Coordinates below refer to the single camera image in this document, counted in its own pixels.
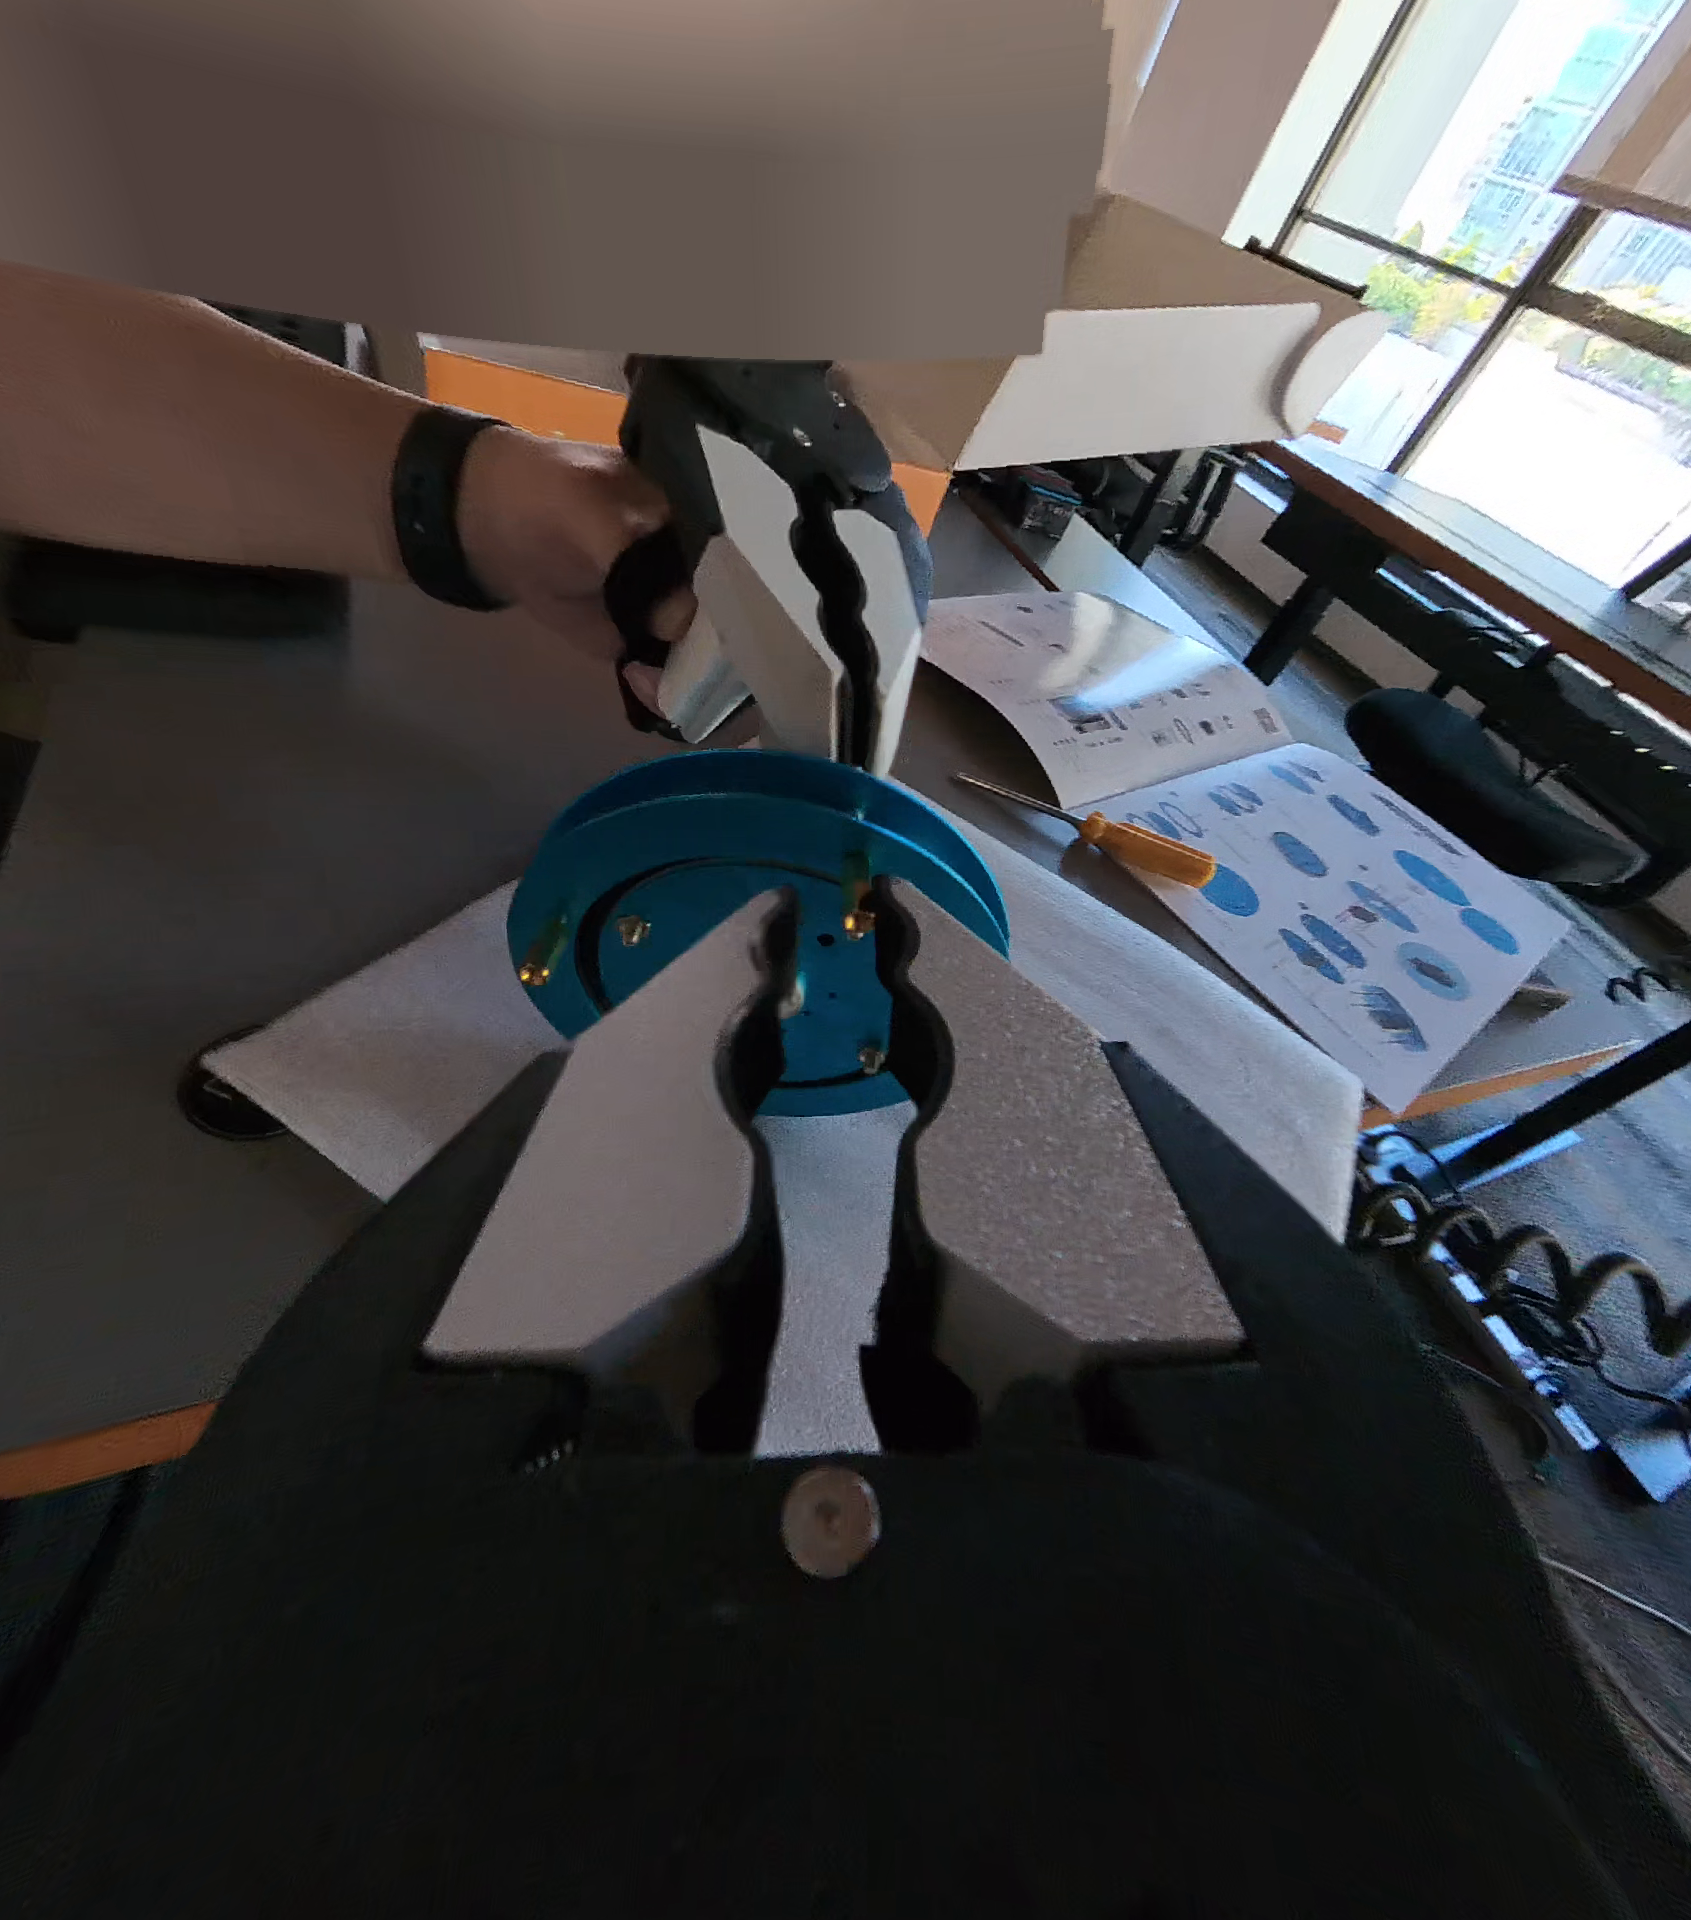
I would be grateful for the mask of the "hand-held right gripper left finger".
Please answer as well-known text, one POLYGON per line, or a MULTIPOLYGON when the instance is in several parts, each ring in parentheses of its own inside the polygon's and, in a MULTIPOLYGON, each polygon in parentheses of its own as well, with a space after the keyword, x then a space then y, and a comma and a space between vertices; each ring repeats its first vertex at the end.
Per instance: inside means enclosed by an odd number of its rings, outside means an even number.
POLYGON ((569 1046, 425 1335, 431 1365, 639 1392, 683 1445, 755 1452, 783 1305, 757 1116, 799 978, 799 900, 773 887, 569 1046))

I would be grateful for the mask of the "printed instruction manual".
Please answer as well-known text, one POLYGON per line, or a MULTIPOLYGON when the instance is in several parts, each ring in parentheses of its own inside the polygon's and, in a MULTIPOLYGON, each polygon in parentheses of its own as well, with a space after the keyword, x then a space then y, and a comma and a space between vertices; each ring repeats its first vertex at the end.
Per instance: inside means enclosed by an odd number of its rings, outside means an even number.
POLYGON ((1560 912, 1386 784, 1296 741, 1199 637, 1091 592, 935 600, 921 659, 1037 763, 1019 813, 1165 838, 1139 882, 1398 1116, 1566 935, 1560 912))

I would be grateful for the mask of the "person's left hand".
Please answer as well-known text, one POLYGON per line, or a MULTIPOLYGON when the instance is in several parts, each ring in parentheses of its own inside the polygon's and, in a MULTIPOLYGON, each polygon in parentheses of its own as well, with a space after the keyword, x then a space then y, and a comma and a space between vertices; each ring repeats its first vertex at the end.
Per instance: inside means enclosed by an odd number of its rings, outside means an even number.
POLYGON ((623 641, 605 582, 625 553, 669 531, 669 511, 619 450, 497 425, 469 447, 457 531, 489 599, 517 612, 533 637, 611 667, 623 641))

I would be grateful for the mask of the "large glass window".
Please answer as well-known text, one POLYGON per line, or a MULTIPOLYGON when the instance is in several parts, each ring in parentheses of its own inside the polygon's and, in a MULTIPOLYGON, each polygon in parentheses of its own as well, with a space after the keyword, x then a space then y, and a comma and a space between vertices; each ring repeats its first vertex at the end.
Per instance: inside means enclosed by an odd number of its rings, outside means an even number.
POLYGON ((1376 344, 1296 443, 1402 479, 1616 587, 1691 533, 1691 224, 1588 164, 1691 4, 1344 4, 1350 73, 1277 228, 1376 344))

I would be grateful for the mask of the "dark blue stool chair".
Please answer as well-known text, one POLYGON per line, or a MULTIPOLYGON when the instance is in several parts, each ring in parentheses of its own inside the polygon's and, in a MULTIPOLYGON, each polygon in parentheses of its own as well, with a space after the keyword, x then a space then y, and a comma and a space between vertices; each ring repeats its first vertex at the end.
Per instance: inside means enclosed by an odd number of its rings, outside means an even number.
POLYGON ((1624 906, 1686 870, 1686 863, 1592 829, 1536 793, 1478 721, 1426 690, 1370 690, 1340 724, 1378 783, 1512 879, 1624 906))

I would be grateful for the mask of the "black wristband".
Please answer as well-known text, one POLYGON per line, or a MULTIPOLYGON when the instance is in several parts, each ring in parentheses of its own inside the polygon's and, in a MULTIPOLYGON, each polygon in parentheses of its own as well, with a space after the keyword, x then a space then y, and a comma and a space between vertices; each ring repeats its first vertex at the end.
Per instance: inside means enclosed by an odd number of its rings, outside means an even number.
POLYGON ((389 473, 389 523, 407 581, 429 600, 465 612, 509 603, 477 577, 459 531, 459 500, 475 443, 503 422, 423 403, 405 426, 389 473))

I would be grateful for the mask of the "dark grey desk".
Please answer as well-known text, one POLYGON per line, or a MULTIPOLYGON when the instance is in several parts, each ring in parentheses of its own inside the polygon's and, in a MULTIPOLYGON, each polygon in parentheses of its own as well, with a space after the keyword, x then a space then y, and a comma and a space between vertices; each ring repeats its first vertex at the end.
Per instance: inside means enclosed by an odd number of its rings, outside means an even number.
MULTIPOLYGON (((569 805, 665 756, 687 752, 631 756, 571 668, 529 667, 517 616, 413 588, 355 588, 345 639, 73 648, 0 870, 0 1501, 179 1459, 315 1275, 367 1306, 341 1268, 373 1251, 417 1286, 369 1337, 397 1377, 543 1371, 423 1346, 579 1038, 555 1034, 389 1199, 291 1133, 195 1130, 175 1088, 219 1037, 495 890, 509 909, 569 805)), ((1245 1235, 1310 1214, 1101 1041, 1243 1327, 1245 1235)), ((1292 1232, 1275 1281, 1340 1241, 1292 1232)))

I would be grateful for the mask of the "person's left forearm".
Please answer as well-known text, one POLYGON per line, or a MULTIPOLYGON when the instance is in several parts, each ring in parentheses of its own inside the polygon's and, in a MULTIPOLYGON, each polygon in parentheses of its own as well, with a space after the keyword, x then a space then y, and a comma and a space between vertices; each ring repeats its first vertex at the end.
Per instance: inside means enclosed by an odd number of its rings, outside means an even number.
POLYGON ((417 404, 199 301, 0 262, 0 531, 397 581, 417 404))

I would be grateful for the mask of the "wooden office table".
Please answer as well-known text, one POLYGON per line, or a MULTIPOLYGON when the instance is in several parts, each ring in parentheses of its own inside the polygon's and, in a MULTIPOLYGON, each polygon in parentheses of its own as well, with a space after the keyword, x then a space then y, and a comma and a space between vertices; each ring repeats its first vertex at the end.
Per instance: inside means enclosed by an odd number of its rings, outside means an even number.
POLYGON ((1634 851, 1624 872, 1616 852, 1576 856, 1552 887, 1630 906, 1691 872, 1691 685, 1646 648, 1672 637, 1658 619, 1400 477, 1330 448, 1257 455, 1288 487, 1263 544, 1296 573, 1243 660, 1259 683, 1346 608, 1634 851))

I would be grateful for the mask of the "white power strip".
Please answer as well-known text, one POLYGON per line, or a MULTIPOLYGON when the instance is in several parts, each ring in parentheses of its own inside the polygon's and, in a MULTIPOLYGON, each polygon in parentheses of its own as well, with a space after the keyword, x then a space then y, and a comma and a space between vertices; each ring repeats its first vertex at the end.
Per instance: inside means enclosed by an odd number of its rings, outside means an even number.
MULTIPOLYGON (((1430 1157, 1434 1150, 1414 1140, 1394 1122, 1368 1127, 1356 1140, 1356 1158, 1400 1158, 1404 1153, 1430 1157)), ((1450 1324, 1454 1342, 1462 1349, 1462 1365, 1474 1381, 1496 1389, 1520 1418, 1540 1433, 1534 1440, 1536 1474, 1552 1452, 1586 1459, 1604 1469, 1624 1492, 1650 1506, 1662 1506, 1691 1489, 1691 1434, 1654 1413, 1648 1405, 1632 1405, 1612 1394, 1606 1381, 1638 1386, 1648 1394, 1678 1397, 1691 1386, 1691 1350, 1672 1358, 1676 1377, 1668 1384, 1644 1386, 1618 1381, 1610 1373, 1612 1349, 1604 1341, 1606 1356, 1600 1373, 1582 1373, 1536 1355, 1532 1331, 1512 1333, 1506 1323, 1482 1317, 1470 1308, 1474 1289, 1458 1279, 1424 1277, 1406 1262, 1384 1252, 1364 1251, 1396 1262, 1396 1266, 1424 1286, 1434 1308, 1450 1324)))

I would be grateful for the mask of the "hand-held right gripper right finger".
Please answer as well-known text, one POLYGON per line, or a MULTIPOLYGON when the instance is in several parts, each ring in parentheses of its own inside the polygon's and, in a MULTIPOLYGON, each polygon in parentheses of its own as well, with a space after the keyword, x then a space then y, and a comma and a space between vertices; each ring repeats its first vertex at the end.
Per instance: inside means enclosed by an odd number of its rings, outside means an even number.
POLYGON ((881 1448, 965 1451, 1021 1386, 1241 1360, 1097 1032, 915 885, 881 876, 869 905, 885 1068, 911 1107, 861 1349, 881 1448))

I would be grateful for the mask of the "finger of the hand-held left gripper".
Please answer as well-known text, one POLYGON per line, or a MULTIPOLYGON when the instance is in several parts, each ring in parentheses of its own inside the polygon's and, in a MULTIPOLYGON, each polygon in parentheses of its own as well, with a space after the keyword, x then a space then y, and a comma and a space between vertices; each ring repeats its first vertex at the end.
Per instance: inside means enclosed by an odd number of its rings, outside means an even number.
POLYGON ((839 550, 827 588, 827 642, 841 667, 837 758, 883 779, 905 708, 929 606, 929 550, 903 499, 873 499, 831 517, 839 550))
POLYGON ((821 635, 817 588, 793 557, 797 499, 749 448, 709 426, 695 433, 719 520, 695 577, 699 608, 761 730, 785 752, 833 761, 843 667, 821 635))

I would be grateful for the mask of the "black desk leg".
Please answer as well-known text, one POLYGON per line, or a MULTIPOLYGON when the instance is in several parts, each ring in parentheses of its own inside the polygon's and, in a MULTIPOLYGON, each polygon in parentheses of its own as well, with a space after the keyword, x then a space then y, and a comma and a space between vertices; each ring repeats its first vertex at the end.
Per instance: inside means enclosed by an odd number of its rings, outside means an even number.
POLYGON ((1691 1068, 1691 1021, 1626 1052, 1526 1115, 1462 1145, 1434 1150, 1428 1165, 1452 1191, 1478 1188, 1504 1172, 1568 1149, 1580 1125, 1608 1115, 1684 1068, 1691 1068))

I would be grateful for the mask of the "yellow handled screwdriver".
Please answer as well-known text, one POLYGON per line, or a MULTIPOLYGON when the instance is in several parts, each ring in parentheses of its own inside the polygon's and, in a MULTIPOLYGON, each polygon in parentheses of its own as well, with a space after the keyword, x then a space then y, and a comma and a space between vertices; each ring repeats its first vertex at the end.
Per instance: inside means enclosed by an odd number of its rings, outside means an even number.
POLYGON ((1103 813, 1075 815, 1057 805, 1031 799, 1029 795, 1009 786, 963 772, 953 772, 951 780, 977 795, 1017 807, 1021 810, 1043 815, 1049 820, 1071 829, 1073 838, 1081 847, 1129 868, 1139 876, 1167 880, 1193 890, 1205 890, 1217 876, 1217 859, 1155 829, 1119 822, 1103 813))

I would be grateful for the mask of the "orange cardboard box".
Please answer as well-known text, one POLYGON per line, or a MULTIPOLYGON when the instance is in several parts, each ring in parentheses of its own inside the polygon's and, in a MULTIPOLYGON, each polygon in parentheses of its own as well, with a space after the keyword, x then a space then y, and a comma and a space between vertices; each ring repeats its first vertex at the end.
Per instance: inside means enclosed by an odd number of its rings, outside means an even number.
POLYGON ((619 434, 629 358, 831 365, 919 528, 973 469, 1281 441, 1376 340, 1374 315, 1149 207, 1015 216, 889 195, 591 255, 529 342, 419 335, 425 394, 543 441, 619 434))

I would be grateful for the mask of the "blue round metal turntable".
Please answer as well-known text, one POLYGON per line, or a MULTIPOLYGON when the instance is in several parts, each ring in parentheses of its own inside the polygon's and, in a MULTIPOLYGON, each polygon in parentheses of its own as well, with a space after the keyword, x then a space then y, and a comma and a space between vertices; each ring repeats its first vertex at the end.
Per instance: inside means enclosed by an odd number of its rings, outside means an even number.
POLYGON ((975 847, 923 799, 857 769, 755 749, 633 765, 597 783, 545 830, 507 909, 507 949, 551 916, 569 949, 533 1010, 581 1038, 749 900, 799 903, 797 987, 783 1018, 785 1068, 763 1115, 831 1118, 893 1109, 883 1068, 891 997, 875 942, 845 940, 841 859, 911 885, 983 944, 1007 954, 1001 889, 975 847))

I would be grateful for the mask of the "black round desk badge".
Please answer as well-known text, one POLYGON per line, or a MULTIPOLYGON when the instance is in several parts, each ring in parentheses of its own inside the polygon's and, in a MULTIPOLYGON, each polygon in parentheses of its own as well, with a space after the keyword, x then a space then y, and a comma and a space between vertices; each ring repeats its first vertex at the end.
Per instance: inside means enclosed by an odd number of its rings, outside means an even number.
POLYGON ((237 1145, 281 1140, 285 1127, 251 1103, 243 1092, 207 1067, 207 1057, 255 1037, 259 1028, 247 1024, 221 1034, 195 1052, 179 1077, 175 1101, 183 1118, 213 1140, 237 1145))

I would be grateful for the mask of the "white foam sheet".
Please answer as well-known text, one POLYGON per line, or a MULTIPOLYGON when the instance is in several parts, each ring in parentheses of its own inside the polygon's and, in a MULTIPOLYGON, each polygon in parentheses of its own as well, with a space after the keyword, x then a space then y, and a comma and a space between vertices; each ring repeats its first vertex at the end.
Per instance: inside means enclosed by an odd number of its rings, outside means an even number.
MULTIPOLYGON (((1312 1217, 1342 1237, 1362 1095, 1352 1077, 1243 992, 1053 868, 975 827, 963 835, 1007 909, 1013 967, 1103 1041, 1131 1044, 1312 1217)), ((507 890, 379 959, 209 1071, 375 1199, 421 1170, 555 1042, 507 964, 507 890)), ((763 1456, 875 1455, 857 1350, 871 1335, 889 1181, 907 1107, 765 1116, 785 1245, 785 1306, 761 1418, 763 1456)))

